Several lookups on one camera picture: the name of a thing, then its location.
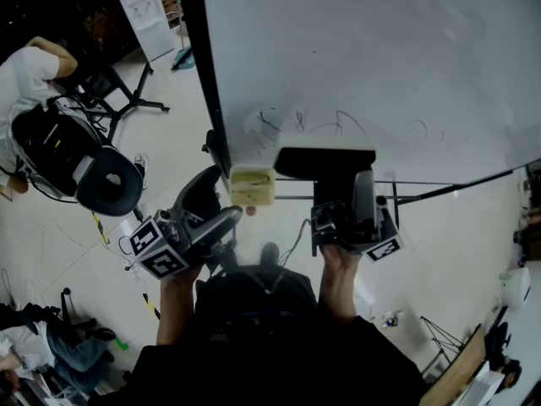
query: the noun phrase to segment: black tripod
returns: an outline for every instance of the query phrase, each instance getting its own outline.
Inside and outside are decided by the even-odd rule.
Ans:
[[[132,93],[129,88],[124,84],[120,76],[117,74],[117,71],[115,71],[112,65],[107,61],[106,57],[101,52],[101,49],[97,47],[96,44],[92,41],[90,35],[88,34],[84,26],[82,24],[75,25],[77,25],[76,33],[72,31],[72,34],[75,33],[74,39],[76,40],[77,44],[84,50],[86,64],[88,65],[89,63],[91,63],[95,67],[95,69],[98,69],[107,78],[107,80],[112,84],[113,87],[117,87],[118,89],[120,89],[122,93],[128,98],[128,104],[117,111],[112,108],[105,99],[100,98],[99,95],[96,94],[89,82],[87,82],[86,80],[78,80],[83,89],[85,89],[85,92],[93,96],[93,99],[101,106],[101,108],[103,108],[103,110],[105,110],[105,112],[89,110],[88,114],[98,118],[111,119],[111,124],[109,125],[109,133],[107,134],[107,139],[110,142],[112,142],[112,138],[115,135],[118,122],[123,117],[123,115],[130,111],[132,108],[160,108],[163,112],[168,112],[170,110],[169,107],[166,107],[161,102],[153,102],[141,99],[141,92],[145,87],[146,77],[154,72],[154,70],[150,67],[150,63],[147,63],[145,65],[145,68],[143,69],[143,74],[141,75],[139,84],[137,85],[137,89],[135,89],[134,93]]]

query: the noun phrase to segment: blue jeans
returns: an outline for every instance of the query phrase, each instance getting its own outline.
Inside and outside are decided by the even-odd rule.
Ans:
[[[54,370],[72,387],[88,394],[107,376],[108,363],[101,357],[107,350],[104,342],[89,338],[73,346],[50,330],[47,341],[57,358]]]

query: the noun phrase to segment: wall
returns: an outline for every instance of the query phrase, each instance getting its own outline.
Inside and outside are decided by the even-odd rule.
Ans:
[[[509,348],[504,352],[519,359],[522,376],[511,390],[494,397],[491,406],[520,406],[536,382],[541,379],[541,262],[528,264],[532,289],[522,311],[508,311],[504,321],[509,322],[512,334]]]

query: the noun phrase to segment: wooden board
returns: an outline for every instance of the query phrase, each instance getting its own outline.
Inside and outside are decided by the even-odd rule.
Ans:
[[[485,355],[484,330],[478,325],[462,352],[421,398],[419,406],[446,406],[470,382]]]

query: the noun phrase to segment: green object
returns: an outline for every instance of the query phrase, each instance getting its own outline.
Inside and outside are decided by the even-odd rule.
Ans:
[[[175,69],[190,69],[195,66],[195,58],[192,53],[192,46],[188,45],[177,53],[172,63],[171,71]]]
[[[122,343],[118,338],[115,338],[115,341],[117,342],[118,347],[121,350],[128,350],[129,349],[129,346],[127,344]]]

